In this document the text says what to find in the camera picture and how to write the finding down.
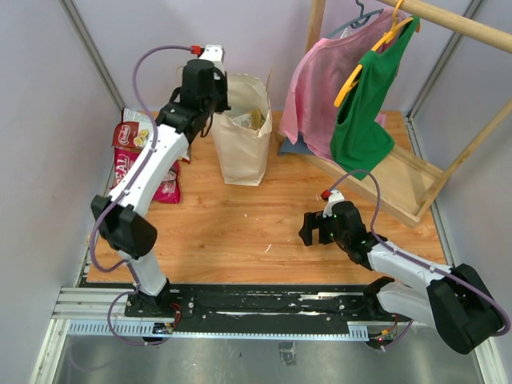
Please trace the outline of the tan salt vinegar chips bag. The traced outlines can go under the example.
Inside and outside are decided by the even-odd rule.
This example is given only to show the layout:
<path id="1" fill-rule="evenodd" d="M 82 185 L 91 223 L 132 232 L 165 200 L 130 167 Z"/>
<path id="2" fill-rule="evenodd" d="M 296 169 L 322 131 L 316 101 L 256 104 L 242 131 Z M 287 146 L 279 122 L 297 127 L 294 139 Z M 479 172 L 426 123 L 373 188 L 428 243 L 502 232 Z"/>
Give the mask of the tan salt vinegar chips bag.
<path id="1" fill-rule="evenodd" d="M 265 123 L 265 117 L 260 110 L 252 110 L 241 114 L 228 114 L 227 116 L 233 124 L 251 130 L 259 130 Z"/>

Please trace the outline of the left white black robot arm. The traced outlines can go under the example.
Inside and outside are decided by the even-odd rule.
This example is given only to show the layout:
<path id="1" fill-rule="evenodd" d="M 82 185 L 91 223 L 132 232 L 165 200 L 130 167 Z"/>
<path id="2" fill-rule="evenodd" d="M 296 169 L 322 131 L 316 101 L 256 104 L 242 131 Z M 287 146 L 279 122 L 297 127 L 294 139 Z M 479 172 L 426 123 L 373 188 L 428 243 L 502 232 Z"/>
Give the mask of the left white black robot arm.
<path id="1" fill-rule="evenodd" d="M 153 118 L 156 126 L 135 163 L 107 196 L 97 195 L 91 203 L 94 230 L 119 254 L 135 280 L 128 298 L 137 314 L 160 317 L 171 308 L 170 282 L 154 252 L 158 231 L 146 220 L 153 197 L 192 141 L 207 135 L 208 120 L 229 108 L 222 60 L 189 60 L 182 84 Z"/>

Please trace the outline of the magenta crisps bag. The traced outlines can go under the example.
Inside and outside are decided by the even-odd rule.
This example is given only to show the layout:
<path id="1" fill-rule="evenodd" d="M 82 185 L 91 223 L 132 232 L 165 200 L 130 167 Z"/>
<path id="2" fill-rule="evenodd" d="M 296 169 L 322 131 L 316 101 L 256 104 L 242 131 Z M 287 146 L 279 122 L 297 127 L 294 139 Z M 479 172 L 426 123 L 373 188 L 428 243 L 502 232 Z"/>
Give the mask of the magenta crisps bag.
<path id="1" fill-rule="evenodd" d="M 114 148 L 114 181 L 111 189 L 126 176 L 128 171 L 134 165 L 139 156 L 139 152 L 134 152 L 125 148 Z M 181 201 L 181 190 L 178 182 L 180 166 L 175 162 L 168 170 L 166 176 L 160 183 L 154 194 L 153 200 L 160 203 L 179 204 Z"/>

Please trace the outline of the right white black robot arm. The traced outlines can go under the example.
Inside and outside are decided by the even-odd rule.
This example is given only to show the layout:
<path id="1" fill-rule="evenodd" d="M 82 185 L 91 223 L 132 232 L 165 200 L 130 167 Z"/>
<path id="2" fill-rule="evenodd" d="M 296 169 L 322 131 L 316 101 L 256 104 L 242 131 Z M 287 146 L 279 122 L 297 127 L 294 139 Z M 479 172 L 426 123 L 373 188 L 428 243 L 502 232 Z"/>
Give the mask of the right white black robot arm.
<path id="1" fill-rule="evenodd" d="M 352 202 L 306 212 L 298 232 L 305 246 L 312 245 L 315 230 L 321 244 L 334 243 L 352 262 L 383 275 L 364 290 L 362 309 L 368 318 L 397 314 L 421 322 L 460 354 L 510 328 L 474 268 L 428 262 L 396 247 L 366 229 Z"/>

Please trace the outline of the red white chips bag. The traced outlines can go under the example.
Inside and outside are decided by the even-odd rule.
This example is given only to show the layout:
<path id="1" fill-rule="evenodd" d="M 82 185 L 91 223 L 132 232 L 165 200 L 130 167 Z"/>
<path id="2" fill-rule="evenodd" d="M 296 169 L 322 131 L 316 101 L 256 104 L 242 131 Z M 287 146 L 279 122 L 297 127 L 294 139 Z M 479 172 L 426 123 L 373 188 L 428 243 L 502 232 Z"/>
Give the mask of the red white chips bag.
<path id="1" fill-rule="evenodd" d="M 153 126 L 146 114 L 123 108 L 121 121 L 114 128 L 111 145 L 113 148 L 125 148 L 140 154 L 152 133 Z"/>

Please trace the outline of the brown paper bag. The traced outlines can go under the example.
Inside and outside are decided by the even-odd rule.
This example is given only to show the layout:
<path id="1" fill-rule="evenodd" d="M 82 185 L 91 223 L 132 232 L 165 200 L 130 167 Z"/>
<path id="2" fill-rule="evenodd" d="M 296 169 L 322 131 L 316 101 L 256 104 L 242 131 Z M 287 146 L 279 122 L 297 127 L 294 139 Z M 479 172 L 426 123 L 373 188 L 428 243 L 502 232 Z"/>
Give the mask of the brown paper bag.
<path id="1" fill-rule="evenodd" d="M 230 75 L 228 101 L 231 110 L 215 116 L 211 129 L 224 183 L 259 186 L 266 172 L 273 128 L 266 85 L 248 74 Z M 235 125 L 227 116 L 252 110 L 260 110 L 265 117 L 259 130 Z"/>

